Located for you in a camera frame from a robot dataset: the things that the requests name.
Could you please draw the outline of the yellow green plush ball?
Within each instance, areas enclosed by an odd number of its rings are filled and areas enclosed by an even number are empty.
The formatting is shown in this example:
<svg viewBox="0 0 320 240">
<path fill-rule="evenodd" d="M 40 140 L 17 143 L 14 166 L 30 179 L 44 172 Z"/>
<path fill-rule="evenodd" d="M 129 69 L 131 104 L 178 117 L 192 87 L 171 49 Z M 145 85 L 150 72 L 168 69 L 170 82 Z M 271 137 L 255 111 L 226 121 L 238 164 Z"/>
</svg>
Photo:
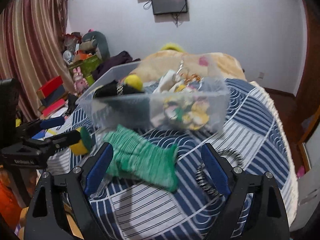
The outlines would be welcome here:
<svg viewBox="0 0 320 240">
<path fill-rule="evenodd" d="M 91 135 L 87 128 L 85 127 L 78 127 L 76 129 L 80 133 L 80 141 L 74 145 L 71 145 L 69 148 L 71 152 L 76 155 L 86 155 L 91 152 L 93 147 L 93 141 Z"/>
</svg>

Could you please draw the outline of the green knitted cloth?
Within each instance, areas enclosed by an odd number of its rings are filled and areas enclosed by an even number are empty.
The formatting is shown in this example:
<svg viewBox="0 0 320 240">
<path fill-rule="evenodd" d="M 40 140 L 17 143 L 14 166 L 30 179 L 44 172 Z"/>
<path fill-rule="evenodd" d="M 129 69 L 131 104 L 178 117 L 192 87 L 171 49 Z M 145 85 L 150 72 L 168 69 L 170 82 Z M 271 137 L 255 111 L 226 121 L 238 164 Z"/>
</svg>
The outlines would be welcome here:
<svg viewBox="0 0 320 240">
<path fill-rule="evenodd" d="M 106 171 L 108 176 L 142 180 L 169 192 L 177 190 L 176 144 L 167 148 L 157 146 L 121 125 L 115 131 L 108 132 L 103 142 L 113 147 L 113 158 Z"/>
</svg>

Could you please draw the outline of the floral yellow pink scrunchie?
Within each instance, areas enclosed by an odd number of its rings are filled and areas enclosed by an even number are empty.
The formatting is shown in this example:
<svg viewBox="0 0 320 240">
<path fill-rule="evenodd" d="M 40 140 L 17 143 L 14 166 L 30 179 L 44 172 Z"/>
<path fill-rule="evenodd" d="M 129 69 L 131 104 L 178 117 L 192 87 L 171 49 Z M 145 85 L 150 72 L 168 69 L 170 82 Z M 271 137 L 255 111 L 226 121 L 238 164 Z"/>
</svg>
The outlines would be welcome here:
<svg viewBox="0 0 320 240">
<path fill-rule="evenodd" d="M 177 85 L 169 91 L 172 95 L 163 101 L 163 114 L 172 126 L 180 129 L 199 130 L 208 124 L 209 102 L 206 97 L 189 95 L 199 92 L 194 86 Z"/>
</svg>

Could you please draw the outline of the red box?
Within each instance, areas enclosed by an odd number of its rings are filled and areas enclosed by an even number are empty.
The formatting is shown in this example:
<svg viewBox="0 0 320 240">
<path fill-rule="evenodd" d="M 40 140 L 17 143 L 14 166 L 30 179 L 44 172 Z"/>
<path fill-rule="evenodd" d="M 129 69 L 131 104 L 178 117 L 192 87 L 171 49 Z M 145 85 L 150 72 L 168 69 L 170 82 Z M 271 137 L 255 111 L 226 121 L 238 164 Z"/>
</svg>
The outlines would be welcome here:
<svg viewBox="0 0 320 240">
<path fill-rule="evenodd" d="M 44 99 L 52 94 L 57 88 L 59 88 L 63 84 L 63 80 L 61 76 L 57 76 L 44 85 L 42 85 L 36 92 L 36 95 L 39 99 Z"/>
</svg>

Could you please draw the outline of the white cabinet door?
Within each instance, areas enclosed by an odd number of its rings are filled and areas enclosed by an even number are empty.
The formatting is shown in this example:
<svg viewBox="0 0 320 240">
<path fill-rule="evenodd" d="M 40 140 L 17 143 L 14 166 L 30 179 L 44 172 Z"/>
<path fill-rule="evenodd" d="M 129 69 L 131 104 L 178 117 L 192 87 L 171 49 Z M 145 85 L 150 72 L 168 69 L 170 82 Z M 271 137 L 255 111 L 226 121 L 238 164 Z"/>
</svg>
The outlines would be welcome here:
<svg viewBox="0 0 320 240">
<path fill-rule="evenodd" d="M 304 144 L 311 169 L 298 179 L 298 209 L 290 231 L 296 231 L 311 219 L 319 204 L 319 127 Z"/>
</svg>

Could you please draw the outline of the striped pink brown curtain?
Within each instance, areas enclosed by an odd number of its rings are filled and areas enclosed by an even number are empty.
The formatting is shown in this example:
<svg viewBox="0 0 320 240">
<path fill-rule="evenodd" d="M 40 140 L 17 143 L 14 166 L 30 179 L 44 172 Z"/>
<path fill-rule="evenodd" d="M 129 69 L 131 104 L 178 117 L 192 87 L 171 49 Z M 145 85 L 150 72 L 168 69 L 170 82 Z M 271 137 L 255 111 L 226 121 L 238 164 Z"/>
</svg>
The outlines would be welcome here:
<svg viewBox="0 0 320 240">
<path fill-rule="evenodd" d="M 1 13 L 1 79 L 21 83 L 18 106 L 27 120 L 39 116 L 37 90 L 62 77 L 65 89 L 73 80 L 62 58 L 67 27 L 67 0 L 9 0 Z"/>
</svg>

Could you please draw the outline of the pink bunny toy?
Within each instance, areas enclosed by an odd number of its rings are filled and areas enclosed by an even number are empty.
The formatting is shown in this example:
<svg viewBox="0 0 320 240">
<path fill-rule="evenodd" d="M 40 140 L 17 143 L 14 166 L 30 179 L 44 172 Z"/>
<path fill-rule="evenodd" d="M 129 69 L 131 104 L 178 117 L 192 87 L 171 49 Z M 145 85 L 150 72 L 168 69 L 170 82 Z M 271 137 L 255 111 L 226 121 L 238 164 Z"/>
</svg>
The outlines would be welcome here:
<svg viewBox="0 0 320 240">
<path fill-rule="evenodd" d="M 73 69 L 73 81 L 74 89 L 78 95 L 81 95 L 89 88 L 88 82 L 84 78 L 80 67 L 76 67 Z"/>
</svg>

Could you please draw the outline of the green box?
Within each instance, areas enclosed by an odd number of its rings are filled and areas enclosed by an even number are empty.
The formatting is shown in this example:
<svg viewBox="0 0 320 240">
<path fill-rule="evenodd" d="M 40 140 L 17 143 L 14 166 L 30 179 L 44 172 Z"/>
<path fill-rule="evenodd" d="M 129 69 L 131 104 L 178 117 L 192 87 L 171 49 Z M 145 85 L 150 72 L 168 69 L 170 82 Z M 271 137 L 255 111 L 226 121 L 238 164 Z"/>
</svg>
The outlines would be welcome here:
<svg viewBox="0 0 320 240">
<path fill-rule="evenodd" d="M 78 61 L 74 64 L 69 65 L 68 70 L 69 70 L 71 76 L 73 76 L 73 69 L 80 67 L 84 78 L 88 82 L 88 85 L 91 86 L 95 82 L 95 80 L 92 76 L 92 72 L 94 70 L 96 70 L 96 68 L 101 63 L 102 63 L 101 59 L 99 59 L 99 57 L 97 57 L 97 55 L 93 55 L 85 60 Z"/>
</svg>

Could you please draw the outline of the blue white patterned bedspread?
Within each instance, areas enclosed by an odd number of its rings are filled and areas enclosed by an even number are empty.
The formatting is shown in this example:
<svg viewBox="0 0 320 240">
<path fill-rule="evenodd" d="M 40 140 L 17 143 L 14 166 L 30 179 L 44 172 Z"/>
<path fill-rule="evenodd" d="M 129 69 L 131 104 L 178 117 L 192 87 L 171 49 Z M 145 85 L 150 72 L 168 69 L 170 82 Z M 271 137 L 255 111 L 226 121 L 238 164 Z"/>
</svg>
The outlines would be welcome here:
<svg viewBox="0 0 320 240">
<path fill-rule="evenodd" d="M 201 158 L 211 144 L 233 166 L 249 174 L 273 174 L 288 223 L 297 215 L 298 181 L 274 101 L 255 82 L 226 79 L 229 106 L 220 133 L 138 129 L 158 148 L 176 148 L 177 190 L 140 179 L 105 176 L 90 205 L 106 239 L 204 239 L 219 220 L 225 198 L 214 189 Z"/>
</svg>

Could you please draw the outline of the grey green plush dinosaur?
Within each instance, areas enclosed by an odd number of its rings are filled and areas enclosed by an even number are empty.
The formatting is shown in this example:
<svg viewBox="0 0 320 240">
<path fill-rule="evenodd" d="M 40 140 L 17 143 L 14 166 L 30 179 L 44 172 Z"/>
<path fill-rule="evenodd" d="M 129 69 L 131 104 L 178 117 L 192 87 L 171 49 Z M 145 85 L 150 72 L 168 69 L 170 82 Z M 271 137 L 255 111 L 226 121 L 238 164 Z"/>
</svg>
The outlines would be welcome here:
<svg viewBox="0 0 320 240">
<path fill-rule="evenodd" d="M 105 35 L 99 31 L 90 31 L 82 37 L 82 42 L 88 42 L 91 40 L 96 40 L 97 50 L 99 50 L 101 60 L 105 61 L 106 59 L 109 59 L 110 52 Z"/>
</svg>

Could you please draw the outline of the white cloth in bin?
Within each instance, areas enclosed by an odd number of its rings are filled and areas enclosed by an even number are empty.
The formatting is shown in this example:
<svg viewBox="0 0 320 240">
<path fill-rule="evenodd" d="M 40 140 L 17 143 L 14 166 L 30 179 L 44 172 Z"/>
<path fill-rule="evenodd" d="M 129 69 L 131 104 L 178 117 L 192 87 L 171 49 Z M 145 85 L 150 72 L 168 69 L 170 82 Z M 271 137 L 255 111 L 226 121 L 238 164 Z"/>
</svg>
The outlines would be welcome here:
<svg viewBox="0 0 320 240">
<path fill-rule="evenodd" d="M 158 87 L 153 91 L 152 96 L 150 96 L 150 121 L 153 127 L 161 126 L 164 121 L 164 96 L 160 96 L 160 94 L 167 93 L 176 83 L 176 71 L 171 69 L 161 77 Z"/>
</svg>

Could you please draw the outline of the dark purple cloth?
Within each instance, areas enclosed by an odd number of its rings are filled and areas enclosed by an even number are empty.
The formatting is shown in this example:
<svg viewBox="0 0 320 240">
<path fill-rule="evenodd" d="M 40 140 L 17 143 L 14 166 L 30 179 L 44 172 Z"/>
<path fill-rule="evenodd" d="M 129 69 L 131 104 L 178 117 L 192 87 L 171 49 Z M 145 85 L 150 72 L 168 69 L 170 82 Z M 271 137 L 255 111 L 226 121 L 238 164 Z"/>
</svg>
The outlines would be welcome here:
<svg viewBox="0 0 320 240">
<path fill-rule="evenodd" d="M 122 51 L 116 56 L 106 59 L 104 62 L 99 64 L 97 68 L 91 72 L 94 81 L 97 81 L 103 74 L 109 71 L 112 67 L 119 66 L 121 64 L 131 63 L 140 61 L 140 58 L 133 59 L 127 51 Z"/>
</svg>

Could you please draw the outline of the clear plastic storage bin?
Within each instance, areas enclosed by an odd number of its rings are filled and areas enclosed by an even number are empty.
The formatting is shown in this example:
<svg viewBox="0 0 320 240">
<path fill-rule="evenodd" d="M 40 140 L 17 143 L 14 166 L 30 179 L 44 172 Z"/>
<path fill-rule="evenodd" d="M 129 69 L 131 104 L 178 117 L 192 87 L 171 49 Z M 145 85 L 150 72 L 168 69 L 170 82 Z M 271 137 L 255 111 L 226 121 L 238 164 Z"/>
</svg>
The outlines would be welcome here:
<svg viewBox="0 0 320 240">
<path fill-rule="evenodd" d="M 113 81 L 118 89 L 130 75 L 143 84 L 141 93 L 115 96 L 96 93 Z M 209 54 L 158 57 L 112 67 L 77 101 L 94 126 L 114 129 L 221 130 L 229 90 Z"/>
</svg>

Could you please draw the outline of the yellow plush behind blanket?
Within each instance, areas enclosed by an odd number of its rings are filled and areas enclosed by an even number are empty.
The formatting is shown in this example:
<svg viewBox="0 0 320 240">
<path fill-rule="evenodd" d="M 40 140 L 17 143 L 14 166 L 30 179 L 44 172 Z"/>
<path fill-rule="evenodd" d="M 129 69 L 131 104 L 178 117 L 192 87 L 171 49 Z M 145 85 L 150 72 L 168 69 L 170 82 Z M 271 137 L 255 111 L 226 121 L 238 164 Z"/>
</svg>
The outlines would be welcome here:
<svg viewBox="0 0 320 240">
<path fill-rule="evenodd" d="M 165 50 L 173 50 L 173 51 L 177 51 L 180 53 L 185 52 L 185 50 L 180 45 L 178 45 L 176 43 L 172 43 L 172 42 L 166 43 L 160 49 L 160 51 L 165 51 Z"/>
</svg>

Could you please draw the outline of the brown wooden door frame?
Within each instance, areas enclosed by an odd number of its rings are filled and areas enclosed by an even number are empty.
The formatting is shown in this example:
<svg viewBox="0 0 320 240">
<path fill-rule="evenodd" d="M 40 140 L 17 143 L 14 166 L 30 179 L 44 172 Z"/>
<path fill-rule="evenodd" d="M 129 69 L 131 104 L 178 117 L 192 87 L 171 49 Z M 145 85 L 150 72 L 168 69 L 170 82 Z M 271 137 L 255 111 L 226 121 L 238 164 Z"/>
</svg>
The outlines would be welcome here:
<svg viewBox="0 0 320 240">
<path fill-rule="evenodd" d="M 303 75 L 296 96 L 299 134 L 301 141 L 308 130 L 302 123 L 311 120 L 319 108 L 319 16 L 313 7 L 303 2 L 306 15 L 307 48 Z"/>
</svg>

